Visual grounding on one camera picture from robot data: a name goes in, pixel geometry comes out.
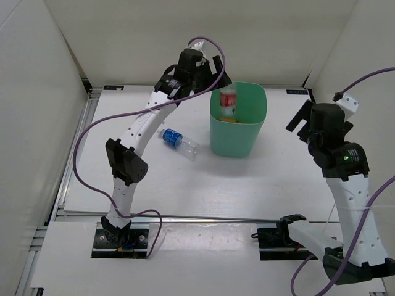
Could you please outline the clear bottle red cap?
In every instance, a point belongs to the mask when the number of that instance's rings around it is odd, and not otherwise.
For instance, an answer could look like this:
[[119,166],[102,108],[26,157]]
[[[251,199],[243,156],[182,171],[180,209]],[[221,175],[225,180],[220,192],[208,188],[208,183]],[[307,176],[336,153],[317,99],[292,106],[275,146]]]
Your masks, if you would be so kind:
[[224,117],[234,117],[237,103],[236,88],[228,86],[220,89],[220,108]]

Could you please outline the orange juice bottle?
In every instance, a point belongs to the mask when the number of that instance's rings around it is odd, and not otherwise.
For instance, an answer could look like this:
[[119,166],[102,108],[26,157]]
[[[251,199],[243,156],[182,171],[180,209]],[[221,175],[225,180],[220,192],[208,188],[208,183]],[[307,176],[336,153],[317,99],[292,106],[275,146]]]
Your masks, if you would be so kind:
[[220,117],[218,120],[227,123],[239,123],[239,121],[233,117]]

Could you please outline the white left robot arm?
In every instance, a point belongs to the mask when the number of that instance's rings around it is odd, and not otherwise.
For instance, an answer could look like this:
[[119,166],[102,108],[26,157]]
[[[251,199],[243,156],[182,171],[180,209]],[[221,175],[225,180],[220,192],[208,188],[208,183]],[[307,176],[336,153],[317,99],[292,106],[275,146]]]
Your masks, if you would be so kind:
[[148,171],[142,159],[148,142],[162,122],[184,101],[211,93],[210,148],[222,157],[245,157],[252,148],[247,129],[264,121],[266,109],[258,107],[257,84],[232,83],[225,71],[225,56],[213,58],[216,73],[202,49],[184,49],[178,63],[171,65],[154,86],[143,110],[135,112],[136,119],[118,139],[106,142],[107,158],[112,169],[114,190],[111,207],[101,219],[107,238],[116,247],[131,242],[131,203],[135,188]]

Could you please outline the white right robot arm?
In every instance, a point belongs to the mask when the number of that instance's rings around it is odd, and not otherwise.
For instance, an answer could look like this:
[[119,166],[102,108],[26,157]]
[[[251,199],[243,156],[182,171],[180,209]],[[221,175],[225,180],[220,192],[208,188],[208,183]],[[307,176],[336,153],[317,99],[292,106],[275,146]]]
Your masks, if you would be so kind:
[[369,210],[374,198],[368,192],[366,153],[361,145],[345,140],[353,127],[348,118],[357,108],[357,101],[350,97],[334,103],[305,101],[286,127],[294,131],[305,121],[297,135],[307,144],[330,188],[343,239],[327,236],[299,214],[279,220],[277,239],[287,247],[294,243],[305,247],[322,262],[331,284],[336,285],[394,275],[394,260],[383,247]]

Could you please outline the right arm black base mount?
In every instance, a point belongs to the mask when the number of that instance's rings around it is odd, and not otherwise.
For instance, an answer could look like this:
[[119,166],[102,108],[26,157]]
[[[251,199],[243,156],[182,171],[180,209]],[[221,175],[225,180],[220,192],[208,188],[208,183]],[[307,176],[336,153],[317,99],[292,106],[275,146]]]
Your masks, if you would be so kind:
[[297,221],[306,221],[300,214],[281,217],[275,226],[261,226],[251,234],[259,245],[260,261],[299,261],[312,255],[303,245],[292,240],[288,226]]

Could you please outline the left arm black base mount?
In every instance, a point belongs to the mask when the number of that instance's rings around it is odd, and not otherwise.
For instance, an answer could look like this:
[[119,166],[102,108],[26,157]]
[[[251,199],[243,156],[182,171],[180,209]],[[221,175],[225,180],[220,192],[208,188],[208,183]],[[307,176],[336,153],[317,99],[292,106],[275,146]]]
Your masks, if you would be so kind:
[[96,226],[91,258],[146,259],[149,225],[134,224],[122,231],[120,240],[109,234],[100,224]]

